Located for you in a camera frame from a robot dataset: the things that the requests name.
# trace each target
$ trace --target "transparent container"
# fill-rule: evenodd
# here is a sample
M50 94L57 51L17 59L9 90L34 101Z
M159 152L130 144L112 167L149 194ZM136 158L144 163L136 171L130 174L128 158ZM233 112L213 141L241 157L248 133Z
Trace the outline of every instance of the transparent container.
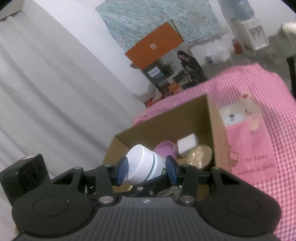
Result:
M245 21L254 16L254 10L248 0L226 0L233 9L236 19Z

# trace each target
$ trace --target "cardboard box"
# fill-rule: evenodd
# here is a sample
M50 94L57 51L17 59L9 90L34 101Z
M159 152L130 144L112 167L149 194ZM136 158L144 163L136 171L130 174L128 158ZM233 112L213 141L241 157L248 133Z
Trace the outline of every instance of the cardboard box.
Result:
M164 23L125 53L163 98L208 80L174 26Z
M213 150L215 163L231 172L225 127L213 100L204 95L132 127L114 137L103 164L115 164L137 144L153 150L162 141L177 140L194 133L199 144ZM126 191L128 185L115 191Z

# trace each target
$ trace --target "orange box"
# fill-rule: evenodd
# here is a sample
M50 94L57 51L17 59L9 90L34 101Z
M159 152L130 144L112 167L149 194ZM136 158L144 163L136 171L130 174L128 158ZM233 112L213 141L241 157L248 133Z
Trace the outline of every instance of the orange box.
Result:
M169 23L165 23L148 34L125 55L140 70L144 70L181 43L183 39Z

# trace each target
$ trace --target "metal screw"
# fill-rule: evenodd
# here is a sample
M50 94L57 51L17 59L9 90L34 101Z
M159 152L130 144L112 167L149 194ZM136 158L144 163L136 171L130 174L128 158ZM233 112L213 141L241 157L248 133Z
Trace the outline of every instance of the metal screw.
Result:
M184 202L184 203L191 203L194 201L194 197L185 195L185 196L180 197L180 201Z
M110 196L103 196L103 197L100 197L99 201L102 202L102 203L111 203L113 202L114 198L113 197L110 197Z

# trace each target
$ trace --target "woman photo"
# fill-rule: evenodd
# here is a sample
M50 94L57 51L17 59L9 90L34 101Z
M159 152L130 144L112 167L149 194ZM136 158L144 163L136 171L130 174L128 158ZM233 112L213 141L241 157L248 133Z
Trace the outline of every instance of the woman photo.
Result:
M181 60L185 74L192 76L198 84L208 80L196 58L181 50L178 51L177 56Z

